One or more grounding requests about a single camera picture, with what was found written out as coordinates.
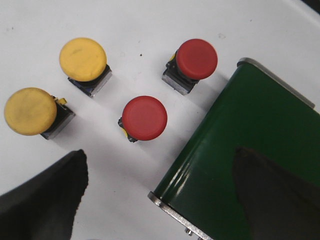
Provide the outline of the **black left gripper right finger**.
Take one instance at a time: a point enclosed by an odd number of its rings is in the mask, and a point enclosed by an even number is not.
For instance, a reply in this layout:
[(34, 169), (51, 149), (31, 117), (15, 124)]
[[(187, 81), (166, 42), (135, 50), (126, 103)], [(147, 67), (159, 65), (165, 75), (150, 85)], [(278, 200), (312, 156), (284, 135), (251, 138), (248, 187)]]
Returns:
[(246, 147), (235, 151), (232, 178), (254, 240), (318, 240), (320, 188)]

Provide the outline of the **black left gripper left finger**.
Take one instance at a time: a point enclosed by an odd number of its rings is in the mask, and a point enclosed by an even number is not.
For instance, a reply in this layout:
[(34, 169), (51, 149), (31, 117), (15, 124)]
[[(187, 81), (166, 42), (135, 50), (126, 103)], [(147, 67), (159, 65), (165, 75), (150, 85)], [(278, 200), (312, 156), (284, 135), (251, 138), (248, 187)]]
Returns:
[(88, 186), (85, 152), (71, 151), (0, 197), (2, 240), (69, 240)]

